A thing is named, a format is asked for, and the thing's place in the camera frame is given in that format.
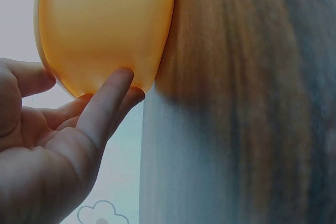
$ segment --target palm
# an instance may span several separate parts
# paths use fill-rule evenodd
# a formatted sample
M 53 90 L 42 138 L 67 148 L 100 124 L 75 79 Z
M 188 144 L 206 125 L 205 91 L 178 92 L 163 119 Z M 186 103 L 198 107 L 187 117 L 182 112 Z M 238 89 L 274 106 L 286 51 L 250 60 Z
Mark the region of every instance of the palm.
M 26 108 L 22 97 L 55 82 L 40 65 L 22 65 L 30 78 L 20 79 L 18 62 L 5 63 L 0 61 L 0 94 L 6 94 L 0 96 L 0 222 L 58 223 L 91 190 L 107 139 L 143 93 L 128 90 L 132 75 L 125 77 L 124 70 L 124 85 L 111 77 L 93 98 L 56 110 Z M 25 90 L 25 81 L 38 80 L 34 73 L 44 77 Z

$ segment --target wood grain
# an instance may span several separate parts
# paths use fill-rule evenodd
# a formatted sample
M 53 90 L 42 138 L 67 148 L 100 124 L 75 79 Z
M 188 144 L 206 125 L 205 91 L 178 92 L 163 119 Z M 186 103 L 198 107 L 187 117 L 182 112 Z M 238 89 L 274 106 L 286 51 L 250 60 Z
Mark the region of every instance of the wood grain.
M 140 224 L 336 223 L 336 0 L 176 0 Z

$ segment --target finger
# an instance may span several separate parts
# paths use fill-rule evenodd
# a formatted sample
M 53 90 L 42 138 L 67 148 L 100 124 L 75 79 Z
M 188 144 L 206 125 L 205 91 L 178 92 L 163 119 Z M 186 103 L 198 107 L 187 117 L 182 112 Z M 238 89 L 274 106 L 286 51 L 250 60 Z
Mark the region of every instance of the finger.
M 80 116 L 75 116 L 74 118 L 70 118 L 57 127 L 56 131 L 61 131 L 67 127 L 75 128 Z
M 41 63 L 1 58 L 0 65 L 6 67 L 15 76 L 22 97 L 47 91 L 56 83 L 55 78 Z
M 125 116 L 130 112 L 130 110 L 138 105 L 140 102 L 142 102 L 145 99 L 145 93 L 136 87 L 131 87 L 128 91 L 126 97 L 121 103 L 118 117 L 114 123 L 114 128 L 112 129 L 112 132 L 110 132 L 109 138 L 113 135 L 113 133 L 117 130 L 120 123 L 124 120 Z
M 61 124 L 79 116 L 92 98 L 92 94 L 83 95 L 57 109 L 39 109 L 47 120 L 49 128 L 55 130 Z
M 128 68 L 116 70 L 92 97 L 78 120 L 76 129 L 99 150 L 106 145 L 133 78 L 134 73 Z

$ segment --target orange plastic bowl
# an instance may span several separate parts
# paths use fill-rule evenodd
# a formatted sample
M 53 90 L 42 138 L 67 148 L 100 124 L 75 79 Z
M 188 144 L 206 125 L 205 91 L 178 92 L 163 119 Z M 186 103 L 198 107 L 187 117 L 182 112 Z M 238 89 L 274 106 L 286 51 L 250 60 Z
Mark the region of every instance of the orange plastic bowl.
M 94 94 L 119 67 L 147 92 L 169 33 L 174 0 L 35 0 L 44 66 L 74 97 Z

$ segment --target white wall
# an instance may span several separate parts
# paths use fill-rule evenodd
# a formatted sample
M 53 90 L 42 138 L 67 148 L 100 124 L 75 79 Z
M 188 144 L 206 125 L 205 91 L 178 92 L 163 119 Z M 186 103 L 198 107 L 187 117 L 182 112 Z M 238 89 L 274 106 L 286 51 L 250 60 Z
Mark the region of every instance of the white wall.
M 40 61 L 33 31 L 34 0 L 0 0 L 0 57 Z M 24 99 L 24 106 L 56 108 L 71 100 L 60 87 Z M 81 206 L 93 206 L 100 200 L 114 204 L 118 214 L 139 223 L 140 145 L 143 103 L 135 107 L 109 141 L 98 180 L 92 193 Z M 96 215 L 83 209 L 82 222 L 88 224 L 128 224 L 124 218 L 112 220 L 109 206 L 102 203 Z M 62 224 L 80 224 L 76 209 Z M 98 221 L 104 218 L 108 222 Z

